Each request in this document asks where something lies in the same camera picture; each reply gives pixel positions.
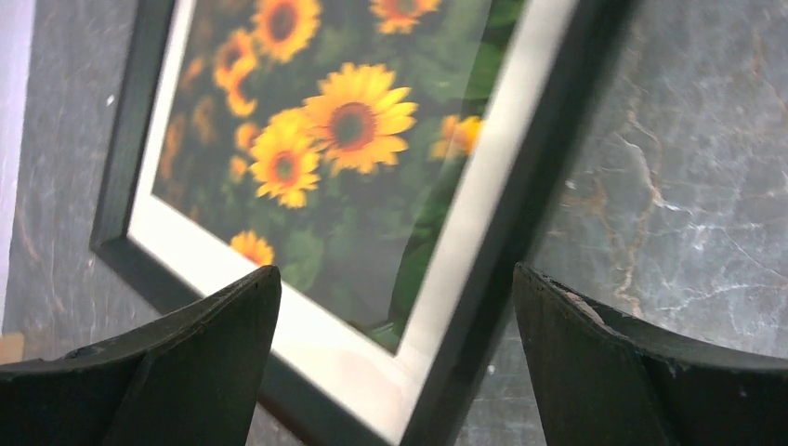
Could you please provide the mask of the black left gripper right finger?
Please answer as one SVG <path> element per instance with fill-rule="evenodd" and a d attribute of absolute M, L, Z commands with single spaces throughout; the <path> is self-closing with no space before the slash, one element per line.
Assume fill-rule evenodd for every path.
<path fill-rule="evenodd" d="M 548 444 L 786 443 L 786 360 L 668 331 L 521 263 L 513 301 Z"/>

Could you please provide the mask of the black picture frame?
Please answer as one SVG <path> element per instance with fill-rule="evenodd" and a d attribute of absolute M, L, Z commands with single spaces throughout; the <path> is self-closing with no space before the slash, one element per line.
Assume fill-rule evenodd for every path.
<path fill-rule="evenodd" d="M 504 324 L 625 1 L 520 1 L 519 20 L 400 347 L 388 351 L 149 196 L 198 1 L 140 1 L 92 250 L 162 313 L 260 266 L 282 294 L 258 402 L 309 445 L 450 445 Z"/>

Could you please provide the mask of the sunflower photo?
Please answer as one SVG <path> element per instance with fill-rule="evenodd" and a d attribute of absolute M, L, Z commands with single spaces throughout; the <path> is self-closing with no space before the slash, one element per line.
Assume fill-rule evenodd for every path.
<path fill-rule="evenodd" d="M 520 1 L 198 1 L 149 196 L 400 347 Z"/>

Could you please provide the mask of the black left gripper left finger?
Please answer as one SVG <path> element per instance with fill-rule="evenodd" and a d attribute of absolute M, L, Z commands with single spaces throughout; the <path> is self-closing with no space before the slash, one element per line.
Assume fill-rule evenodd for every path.
<path fill-rule="evenodd" d="M 244 444 L 281 294 L 262 267 L 124 334 L 3 366 L 2 443 Z"/>

